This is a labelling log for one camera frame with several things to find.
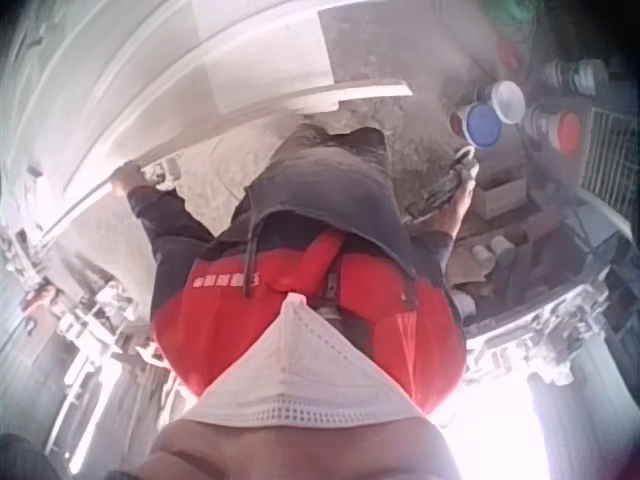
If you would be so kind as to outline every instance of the concrete floor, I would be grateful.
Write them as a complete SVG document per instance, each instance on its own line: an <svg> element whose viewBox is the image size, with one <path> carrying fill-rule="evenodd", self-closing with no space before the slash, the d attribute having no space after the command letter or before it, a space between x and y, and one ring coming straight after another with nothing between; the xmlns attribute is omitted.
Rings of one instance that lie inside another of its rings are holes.
<svg viewBox="0 0 640 480"><path fill-rule="evenodd" d="M382 129L403 205L418 187L437 180L464 145L449 130L448 114L478 81L491 82L477 64L495 68L495 33L470 0L358 4L322 12L321 21L336 82L398 78L414 91L407 98L345 102L315 117L332 133L367 125ZM177 188L189 210L214 233L224 229L242 188L299 121L254 122L185 151ZM147 314L154 262L125 200L103 198L58 245L119 278L138 300L140 314Z"/></svg>

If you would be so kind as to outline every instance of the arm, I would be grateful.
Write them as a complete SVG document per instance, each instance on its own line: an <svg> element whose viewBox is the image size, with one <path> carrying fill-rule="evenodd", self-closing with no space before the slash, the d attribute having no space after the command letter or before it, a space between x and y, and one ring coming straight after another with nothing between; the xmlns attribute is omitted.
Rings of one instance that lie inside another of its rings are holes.
<svg viewBox="0 0 640 480"><path fill-rule="evenodd" d="M418 269L434 287L445 287L444 273L449 255L462 219L471 205L474 186L475 182L467 181L451 202L434 216L431 230L411 239L418 254Z"/></svg>
<svg viewBox="0 0 640 480"><path fill-rule="evenodd" d="M186 209L175 190L151 186L140 168L127 163L111 176L113 191L126 196L144 228L157 264L151 318L184 288L194 261L214 236Z"/></svg>

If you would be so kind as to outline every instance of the white panel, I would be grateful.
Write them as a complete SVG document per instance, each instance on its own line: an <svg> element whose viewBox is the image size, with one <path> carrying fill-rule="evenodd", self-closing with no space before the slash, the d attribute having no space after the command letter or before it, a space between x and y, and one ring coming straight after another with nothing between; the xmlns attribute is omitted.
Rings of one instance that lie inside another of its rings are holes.
<svg viewBox="0 0 640 480"><path fill-rule="evenodd" d="M242 22L281 0L191 0L202 39ZM269 30L208 63L209 78L221 112L259 100L333 84L333 72L317 14ZM310 105L306 113L330 111L335 103Z"/></svg>
<svg viewBox="0 0 640 480"><path fill-rule="evenodd" d="M208 68L216 103L222 112L334 83L322 27L315 14L226 52L210 62ZM337 108L338 104L333 103L309 106L306 111Z"/></svg>

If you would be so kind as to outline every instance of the sleeve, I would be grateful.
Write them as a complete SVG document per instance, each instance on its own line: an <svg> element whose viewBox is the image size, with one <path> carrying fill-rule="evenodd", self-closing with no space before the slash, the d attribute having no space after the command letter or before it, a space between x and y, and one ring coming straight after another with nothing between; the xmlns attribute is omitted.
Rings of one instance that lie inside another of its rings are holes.
<svg viewBox="0 0 640 480"><path fill-rule="evenodd" d="M444 288L444 273L453 249L453 237L445 232L430 230L412 237L416 251L418 272L428 278L434 287Z"/></svg>
<svg viewBox="0 0 640 480"><path fill-rule="evenodd" d="M185 287L193 263L215 237L185 208L175 190L162 192L138 187L127 195L135 217L151 244L156 277L151 299L151 319Z"/></svg>

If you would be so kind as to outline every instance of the cloth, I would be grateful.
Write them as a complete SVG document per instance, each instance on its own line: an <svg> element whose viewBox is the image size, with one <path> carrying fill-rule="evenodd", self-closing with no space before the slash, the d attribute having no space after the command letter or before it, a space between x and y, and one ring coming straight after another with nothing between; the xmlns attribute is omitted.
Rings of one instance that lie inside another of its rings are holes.
<svg viewBox="0 0 640 480"><path fill-rule="evenodd" d="M183 418L228 427L349 428L424 417L400 386L289 294L260 339Z"/></svg>

